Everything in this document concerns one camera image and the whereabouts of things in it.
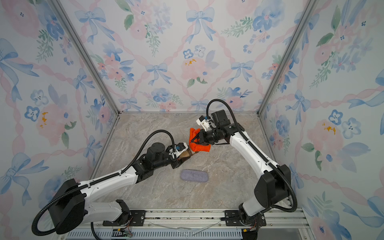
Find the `orange microfiber cloth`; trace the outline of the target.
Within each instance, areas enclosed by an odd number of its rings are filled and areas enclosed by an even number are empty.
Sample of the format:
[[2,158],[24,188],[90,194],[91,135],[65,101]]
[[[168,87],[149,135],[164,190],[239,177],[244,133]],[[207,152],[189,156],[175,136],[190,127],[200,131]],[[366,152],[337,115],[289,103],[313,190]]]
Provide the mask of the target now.
[[209,152],[211,145],[201,143],[198,139],[201,129],[190,128],[189,147],[193,152]]

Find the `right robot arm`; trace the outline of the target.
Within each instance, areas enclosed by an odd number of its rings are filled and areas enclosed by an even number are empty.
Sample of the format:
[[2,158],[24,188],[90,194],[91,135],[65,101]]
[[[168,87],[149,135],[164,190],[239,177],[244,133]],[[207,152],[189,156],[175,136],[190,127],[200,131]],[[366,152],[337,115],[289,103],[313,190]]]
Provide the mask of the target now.
[[262,215],[271,209],[285,212],[296,210],[296,200],[290,208],[278,204],[294,196],[290,168],[269,158],[251,140],[242,125],[230,121],[224,110],[214,112],[210,117],[200,116],[196,123],[200,128],[196,134],[191,135],[191,144],[202,147],[219,145],[220,141],[229,144],[241,154],[257,176],[253,195],[239,206],[238,216],[243,225],[259,222]]

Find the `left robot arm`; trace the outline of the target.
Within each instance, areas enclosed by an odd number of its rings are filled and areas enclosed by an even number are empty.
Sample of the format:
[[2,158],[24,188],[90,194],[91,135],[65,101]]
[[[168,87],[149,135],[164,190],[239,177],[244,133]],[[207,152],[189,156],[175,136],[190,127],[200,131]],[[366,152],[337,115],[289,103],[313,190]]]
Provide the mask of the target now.
[[63,198],[49,208],[55,226],[54,233],[65,234],[81,224],[91,222],[104,222],[112,226],[126,225],[133,214],[125,201],[98,203],[97,200],[115,190],[146,180],[156,169],[166,166],[178,168],[191,154],[186,143],[173,147],[154,143],[128,169],[81,183],[66,181],[56,194],[56,197]]

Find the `brown plaid eyeglass case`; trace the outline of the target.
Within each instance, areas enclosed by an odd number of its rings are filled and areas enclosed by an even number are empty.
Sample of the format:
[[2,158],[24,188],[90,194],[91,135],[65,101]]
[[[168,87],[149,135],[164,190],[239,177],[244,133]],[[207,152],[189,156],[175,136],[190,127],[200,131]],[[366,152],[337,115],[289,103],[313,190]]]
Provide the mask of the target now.
[[188,149],[187,151],[181,153],[181,155],[178,157],[178,160],[181,162],[185,162],[195,154],[197,154],[197,152],[193,152],[190,149]]

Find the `purple fabric eyeglass case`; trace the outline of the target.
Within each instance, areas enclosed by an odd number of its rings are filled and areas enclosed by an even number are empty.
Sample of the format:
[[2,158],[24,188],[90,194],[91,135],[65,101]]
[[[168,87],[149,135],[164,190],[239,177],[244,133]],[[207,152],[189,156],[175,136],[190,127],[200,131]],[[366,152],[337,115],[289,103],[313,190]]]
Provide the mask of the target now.
[[182,170],[180,177],[187,182],[205,183],[209,180],[208,173],[197,170]]

